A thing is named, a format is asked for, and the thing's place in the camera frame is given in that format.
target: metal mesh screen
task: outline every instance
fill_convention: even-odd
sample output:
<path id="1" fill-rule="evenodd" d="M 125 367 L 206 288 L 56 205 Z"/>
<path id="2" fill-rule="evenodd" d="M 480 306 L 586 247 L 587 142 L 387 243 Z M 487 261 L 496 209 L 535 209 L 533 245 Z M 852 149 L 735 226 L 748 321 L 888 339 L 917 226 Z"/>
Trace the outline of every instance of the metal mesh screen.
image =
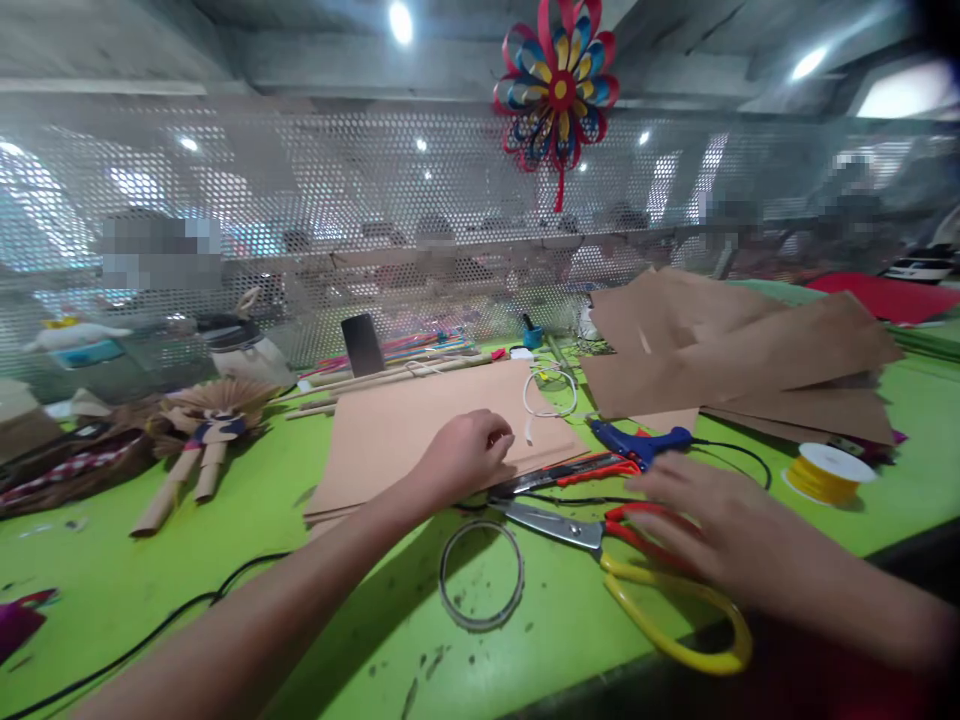
<path id="1" fill-rule="evenodd" d="M 955 128 L 920 121 L 615 111 L 567 174 L 525 174 L 508 120 L 461 104 L 11 96 L 0 110 L 0 376 L 44 399 L 78 376 L 25 355 L 63 312 L 135 331 L 143 383 L 211 371 L 177 321 L 254 317 L 295 367 L 342 350 L 339 321 L 382 337 L 565 329 L 594 285 L 648 263 L 798 280 L 874 271 L 957 198 Z M 105 289 L 105 219 L 215 218 L 218 289 Z"/>

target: yellow string spool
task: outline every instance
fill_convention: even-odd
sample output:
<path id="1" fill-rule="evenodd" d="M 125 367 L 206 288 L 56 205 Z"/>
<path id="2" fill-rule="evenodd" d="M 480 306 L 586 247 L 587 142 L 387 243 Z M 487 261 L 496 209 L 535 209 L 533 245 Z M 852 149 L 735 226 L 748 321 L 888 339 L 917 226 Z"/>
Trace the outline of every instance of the yellow string spool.
<path id="1" fill-rule="evenodd" d="M 854 501 L 864 483 L 877 474 L 853 455 L 819 443 L 803 443 L 800 457 L 783 471 L 784 482 L 821 505 L 844 507 Z"/>

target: glue gun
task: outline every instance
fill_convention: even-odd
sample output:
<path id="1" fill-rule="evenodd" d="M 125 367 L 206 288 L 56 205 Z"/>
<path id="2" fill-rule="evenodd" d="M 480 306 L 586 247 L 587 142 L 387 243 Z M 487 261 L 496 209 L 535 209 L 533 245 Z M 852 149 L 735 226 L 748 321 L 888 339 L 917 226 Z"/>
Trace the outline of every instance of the glue gun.
<path id="1" fill-rule="evenodd" d="M 637 463 L 640 472 L 646 472 L 653 464 L 653 458 L 659 453 L 666 450 L 686 450 L 693 444 L 690 431 L 682 427 L 675 427 L 666 435 L 646 438 L 628 435 L 602 420 L 591 420 L 590 429 L 607 450 Z"/>

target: mobile phone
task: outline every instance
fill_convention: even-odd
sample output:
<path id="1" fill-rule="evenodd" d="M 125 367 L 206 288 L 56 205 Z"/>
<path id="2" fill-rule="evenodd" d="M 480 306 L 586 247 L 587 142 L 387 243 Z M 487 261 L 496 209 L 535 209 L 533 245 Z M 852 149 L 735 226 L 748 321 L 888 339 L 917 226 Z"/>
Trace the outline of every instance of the mobile phone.
<path id="1" fill-rule="evenodd" d="M 369 313 L 354 315 L 340 323 L 343 341 L 347 345 L 347 357 L 354 377 L 373 375 L 386 370 L 380 341 L 373 329 L 373 318 Z"/>

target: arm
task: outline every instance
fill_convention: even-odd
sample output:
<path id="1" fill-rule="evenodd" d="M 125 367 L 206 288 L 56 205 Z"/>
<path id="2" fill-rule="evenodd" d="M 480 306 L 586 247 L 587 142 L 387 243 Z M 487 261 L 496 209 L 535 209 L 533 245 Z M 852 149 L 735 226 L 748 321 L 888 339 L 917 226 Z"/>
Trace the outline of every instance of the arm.
<path id="1" fill-rule="evenodd" d="M 231 593 L 107 685 L 79 718 L 257 717 L 374 565 L 438 510 L 504 472 L 510 426 L 460 415 L 413 471 L 317 542 Z"/>
<path id="2" fill-rule="evenodd" d="M 628 486 L 700 523 L 703 541 L 660 517 L 631 517 L 740 601 L 895 667 L 949 663 L 952 606 L 847 552 L 749 478 L 673 453 Z"/>

